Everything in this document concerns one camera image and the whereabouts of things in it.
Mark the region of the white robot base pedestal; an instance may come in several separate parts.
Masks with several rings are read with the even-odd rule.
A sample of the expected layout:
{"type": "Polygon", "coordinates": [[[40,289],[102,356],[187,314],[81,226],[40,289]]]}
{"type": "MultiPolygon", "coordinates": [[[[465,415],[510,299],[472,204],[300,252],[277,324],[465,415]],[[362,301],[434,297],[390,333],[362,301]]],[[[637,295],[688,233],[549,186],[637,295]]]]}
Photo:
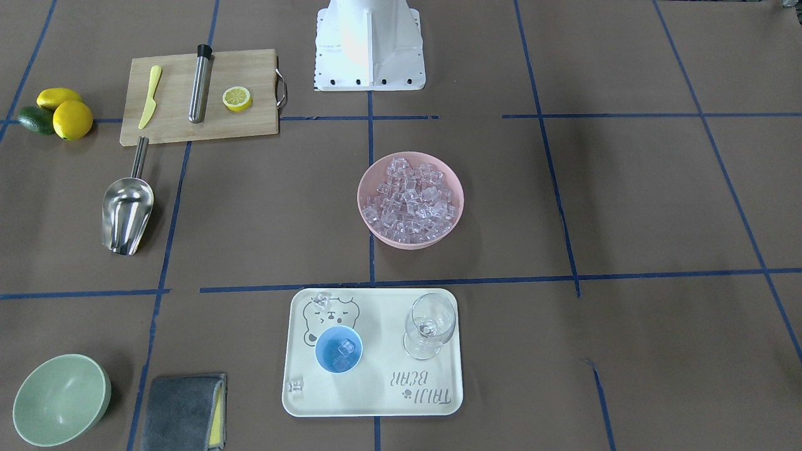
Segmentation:
{"type": "Polygon", "coordinates": [[[408,2],[330,1],[316,25],[316,91],[425,88],[421,20],[408,2]]]}

